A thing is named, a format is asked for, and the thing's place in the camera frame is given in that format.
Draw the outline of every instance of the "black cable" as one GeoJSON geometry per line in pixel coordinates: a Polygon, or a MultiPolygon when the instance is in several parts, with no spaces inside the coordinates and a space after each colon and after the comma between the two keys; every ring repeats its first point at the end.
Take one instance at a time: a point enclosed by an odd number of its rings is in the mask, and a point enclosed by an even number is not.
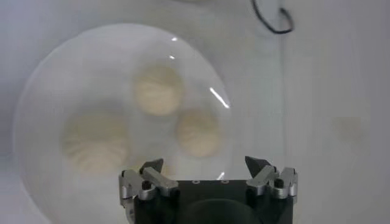
{"type": "Polygon", "coordinates": [[[257,2],[256,0],[252,0],[252,6],[253,6],[253,9],[255,10],[255,13],[256,13],[256,16],[257,18],[264,24],[264,26],[267,27],[267,29],[269,31],[271,31],[272,33],[274,34],[286,34],[286,33],[290,33],[291,31],[294,30],[294,21],[293,21],[293,18],[291,17],[291,15],[288,13],[288,11],[284,8],[280,8],[280,13],[286,18],[287,20],[287,23],[288,23],[288,26],[289,28],[286,29],[286,30],[276,30],[274,27],[272,27],[267,21],[266,19],[263,17],[263,15],[261,14],[259,8],[258,8],[258,5],[257,5],[257,2]]]}

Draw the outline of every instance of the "plate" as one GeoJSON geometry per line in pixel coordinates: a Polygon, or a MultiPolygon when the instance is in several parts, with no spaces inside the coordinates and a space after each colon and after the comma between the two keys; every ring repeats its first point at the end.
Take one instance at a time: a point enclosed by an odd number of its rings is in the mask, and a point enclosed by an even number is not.
{"type": "Polygon", "coordinates": [[[91,110],[124,114],[132,140],[125,168],[162,157],[171,178],[212,180],[230,163],[230,107],[213,67],[176,35],[139,24],[86,31],[49,54],[21,96],[13,137],[23,183],[53,223],[127,223],[118,200],[120,170],[96,177],[70,166],[61,149],[66,121],[91,110]],[[155,64],[175,68],[185,84],[183,105],[168,117],[146,115],[133,100],[133,77],[155,64]],[[217,154],[199,159],[181,151],[174,132],[178,114],[188,108],[218,118],[224,143],[217,154]]]}

